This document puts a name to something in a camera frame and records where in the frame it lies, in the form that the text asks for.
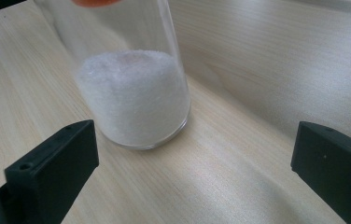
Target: light wood grain surface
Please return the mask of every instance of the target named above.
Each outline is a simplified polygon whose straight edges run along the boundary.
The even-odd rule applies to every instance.
[[[101,164],[63,223],[343,223],[289,166],[299,119],[351,135],[351,9],[329,3],[171,0],[189,123],[141,152],[97,130]],[[92,118],[70,63],[33,2],[0,10],[0,186]]]

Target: wooden table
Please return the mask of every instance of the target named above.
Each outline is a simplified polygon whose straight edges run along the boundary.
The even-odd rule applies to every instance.
[[[189,74],[185,130],[100,166],[63,223],[344,223],[290,170],[299,120],[351,136],[351,1],[171,0]],[[32,1],[0,10],[3,170],[92,115]]]

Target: glass jar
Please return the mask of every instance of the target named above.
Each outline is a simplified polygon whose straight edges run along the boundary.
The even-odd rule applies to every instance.
[[[35,0],[77,62],[96,124],[130,149],[174,137],[190,112],[167,0]]]

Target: white granular substance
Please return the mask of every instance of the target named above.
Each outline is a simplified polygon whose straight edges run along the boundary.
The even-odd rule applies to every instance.
[[[185,123],[190,98],[176,59],[164,52],[129,50],[93,56],[76,81],[101,131],[125,147],[148,148]]]

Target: table surface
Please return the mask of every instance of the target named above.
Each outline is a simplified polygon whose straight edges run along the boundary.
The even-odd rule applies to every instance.
[[[344,223],[290,170],[299,120],[351,136],[351,1],[170,0],[190,86],[185,130],[100,166],[63,223]],[[92,115],[34,2],[0,10],[3,170]]]

